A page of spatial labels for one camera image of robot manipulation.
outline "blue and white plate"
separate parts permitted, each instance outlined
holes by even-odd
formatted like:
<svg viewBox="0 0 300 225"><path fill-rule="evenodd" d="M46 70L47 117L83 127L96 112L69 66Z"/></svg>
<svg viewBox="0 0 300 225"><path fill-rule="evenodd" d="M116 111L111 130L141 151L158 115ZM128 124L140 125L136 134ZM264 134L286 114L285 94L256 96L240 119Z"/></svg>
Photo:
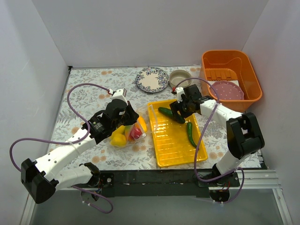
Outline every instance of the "blue and white plate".
<svg viewBox="0 0 300 225"><path fill-rule="evenodd" d="M158 93L168 86L169 75L160 68L148 67L138 73L135 82L145 92Z"/></svg>

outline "yellow tray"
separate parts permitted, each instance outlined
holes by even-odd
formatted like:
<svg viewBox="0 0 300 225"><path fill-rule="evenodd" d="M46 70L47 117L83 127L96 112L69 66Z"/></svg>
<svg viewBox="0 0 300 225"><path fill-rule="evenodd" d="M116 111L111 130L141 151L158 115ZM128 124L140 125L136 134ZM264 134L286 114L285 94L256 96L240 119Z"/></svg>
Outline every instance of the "yellow tray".
<svg viewBox="0 0 300 225"><path fill-rule="evenodd" d="M160 167L181 165L194 162L195 148L190 144L187 135L187 122L193 123L193 140L197 144L200 138L200 130L194 115L187 117L186 123L179 124L164 116L158 111L159 107L170 108L173 100L148 103L148 113L151 124L152 136L157 164ZM203 141L198 151L197 162L207 159L207 153Z"/></svg>

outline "orange plastic bin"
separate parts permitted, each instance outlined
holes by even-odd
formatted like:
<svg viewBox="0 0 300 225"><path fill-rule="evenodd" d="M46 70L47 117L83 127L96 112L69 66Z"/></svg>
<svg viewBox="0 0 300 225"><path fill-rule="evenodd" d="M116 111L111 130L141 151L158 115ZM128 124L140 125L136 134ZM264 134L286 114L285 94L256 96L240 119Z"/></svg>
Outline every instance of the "orange plastic bin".
<svg viewBox="0 0 300 225"><path fill-rule="evenodd" d="M238 80L244 92L244 100L220 100L220 102L235 111L244 112L254 102L262 97L262 89L248 56L237 50L214 50L205 52L202 56L200 77L207 81ZM201 81L202 95L216 99L207 83Z"/></svg>

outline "green vegetable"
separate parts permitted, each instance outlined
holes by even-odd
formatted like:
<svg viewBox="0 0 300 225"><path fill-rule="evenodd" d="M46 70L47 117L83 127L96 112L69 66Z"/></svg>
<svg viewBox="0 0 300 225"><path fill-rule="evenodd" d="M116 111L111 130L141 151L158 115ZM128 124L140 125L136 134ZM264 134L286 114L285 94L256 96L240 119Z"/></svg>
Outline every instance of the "green vegetable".
<svg viewBox="0 0 300 225"><path fill-rule="evenodd" d="M196 148L197 145L195 144L195 142L193 140L193 124L192 124L192 122L187 123L187 136L188 136L188 140L191 143L191 145L193 145Z"/></svg>
<svg viewBox="0 0 300 225"><path fill-rule="evenodd" d="M182 117L182 116L178 116L177 120L173 117L173 113L172 113L172 110L171 109L168 109L168 108L164 108L164 107L159 107L158 108L158 111L161 112L163 115L171 118L172 120L180 123L180 124L184 124L186 121L185 119Z"/></svg>

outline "white bowl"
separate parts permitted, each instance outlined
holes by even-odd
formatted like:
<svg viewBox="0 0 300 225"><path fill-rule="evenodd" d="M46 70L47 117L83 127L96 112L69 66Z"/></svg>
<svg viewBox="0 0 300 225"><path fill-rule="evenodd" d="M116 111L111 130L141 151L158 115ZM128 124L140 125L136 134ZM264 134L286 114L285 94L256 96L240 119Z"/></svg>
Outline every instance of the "white bowl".
<svg viewBox="0 0 300 225"><path fill-rule="evenodd" d="M170 78L169 78L169 83L170 86L173 88L175 87L179 82L183 81L184 79L191 78L191 74L185 70L175 70L171 72ZM192 80L184 81L179 85L179 87L187 87L191 85Z"/></svg>

